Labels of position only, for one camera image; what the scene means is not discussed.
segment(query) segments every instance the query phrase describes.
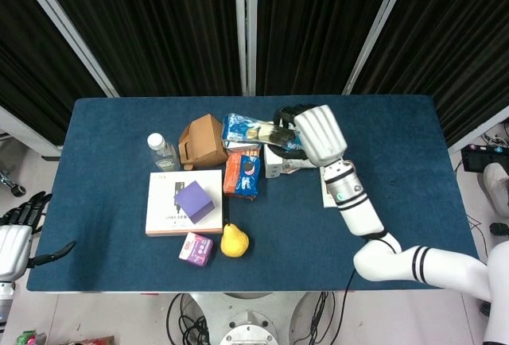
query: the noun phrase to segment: black curtain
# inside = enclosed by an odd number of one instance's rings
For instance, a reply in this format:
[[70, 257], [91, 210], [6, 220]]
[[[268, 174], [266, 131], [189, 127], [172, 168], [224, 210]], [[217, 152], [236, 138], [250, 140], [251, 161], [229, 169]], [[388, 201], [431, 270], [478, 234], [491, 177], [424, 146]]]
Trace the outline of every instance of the black curtain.
[[353, 93], [432, 95], [451, 145], [508, 88], [509, 0], [398, 0]]
[[235, 0], [58, 1], [120, 95], [241, 95]]
[[337, 94], [382, 0], [258, 0], [257, 95]]
[[0, 30], [0, 105], [63, 144], [74, 102], [104, 93], [36, 0], [2, 0]]

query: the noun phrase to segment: plastic bottle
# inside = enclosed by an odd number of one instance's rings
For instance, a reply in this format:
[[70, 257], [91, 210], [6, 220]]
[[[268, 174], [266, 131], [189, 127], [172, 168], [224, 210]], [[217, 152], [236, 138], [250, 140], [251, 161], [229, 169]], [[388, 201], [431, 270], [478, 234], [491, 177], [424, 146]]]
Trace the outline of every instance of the plastic bottle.
[[152, 159], [160, 170], [178, 172], [181, 169], [177, 151], [159, 133], [152, 133], [146, 141], [152, 149]]

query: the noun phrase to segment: table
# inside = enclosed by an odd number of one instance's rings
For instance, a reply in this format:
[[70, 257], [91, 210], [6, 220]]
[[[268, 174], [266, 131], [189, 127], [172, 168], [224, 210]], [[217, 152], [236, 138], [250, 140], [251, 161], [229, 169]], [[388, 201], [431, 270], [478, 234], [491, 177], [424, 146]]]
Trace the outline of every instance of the table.
[[[177, 143], [195, 118], [235, 112], [272, 118], [298, 103], [328, 104], [359, 178], [402, 248], [477, 257], [433, 101], [427, 96], [274, 96], [81, 99], [72, 115], [38, 254], [71, 240], [66, 257], [36, 269], [28, 289], [46, 292], [262, 292], [344, 289], [364, 244], [335, 208], [322, 207], [317, 169], [259, 181], [255, 201], [229, 199], [251, 246], [239, 259], [219, 251], [201, 269], [178, 259], [183, 238], [145, 235], [150, 172], [146, 138]], [[411, 281], [355, 279], [353, 289], [424, 289]]]

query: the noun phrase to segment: yellow pear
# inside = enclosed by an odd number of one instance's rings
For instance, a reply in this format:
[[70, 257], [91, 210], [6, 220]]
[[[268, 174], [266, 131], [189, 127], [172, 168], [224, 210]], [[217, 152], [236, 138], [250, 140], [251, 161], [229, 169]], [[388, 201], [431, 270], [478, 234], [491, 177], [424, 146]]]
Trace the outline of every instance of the yellow pear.
[[249, 238], [235, 224], [224, 226], [221, 238], [221, 251], [230, 258], [239, 258], [244, 255], [249, 246]]

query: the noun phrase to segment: purple cube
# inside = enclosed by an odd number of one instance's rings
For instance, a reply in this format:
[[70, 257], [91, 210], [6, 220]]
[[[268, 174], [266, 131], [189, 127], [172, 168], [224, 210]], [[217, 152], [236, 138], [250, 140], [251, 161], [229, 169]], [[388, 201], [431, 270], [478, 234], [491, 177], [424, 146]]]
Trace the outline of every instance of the purple cube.
[[205, 267], [212, 249], [212, 240], [203, 236], [188, 233], [178, 257], [195, 266]]
[[210, 196], [193, 181], [189, 186], [183, 188], [175, 195], [175, 202], [178, 203], [185, 214], [193, 223], [198, 222], [210, 211], [214, 210], [214, 203]]

